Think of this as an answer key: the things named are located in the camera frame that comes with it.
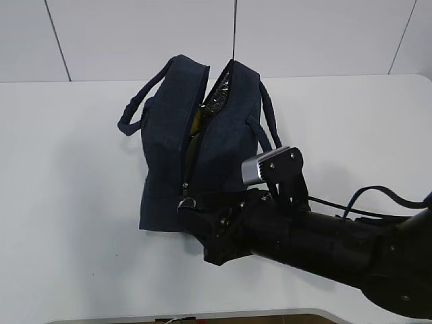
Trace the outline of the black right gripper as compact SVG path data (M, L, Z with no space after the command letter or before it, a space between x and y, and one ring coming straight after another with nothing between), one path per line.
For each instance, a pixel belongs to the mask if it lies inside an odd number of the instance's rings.
M180 207L177 214L187 234L204 247L204 260L221 266L258 254L282 262L293 233L309 212L308 191L249 190L218 198L216 209Z

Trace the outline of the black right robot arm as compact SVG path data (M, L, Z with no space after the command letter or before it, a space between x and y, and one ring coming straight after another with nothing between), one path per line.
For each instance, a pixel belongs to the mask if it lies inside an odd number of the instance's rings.
M347 219L285 209L249 190L178 206L185 230L214 265L252 254L359 289L377 306L431 318L431 210L413 217Z

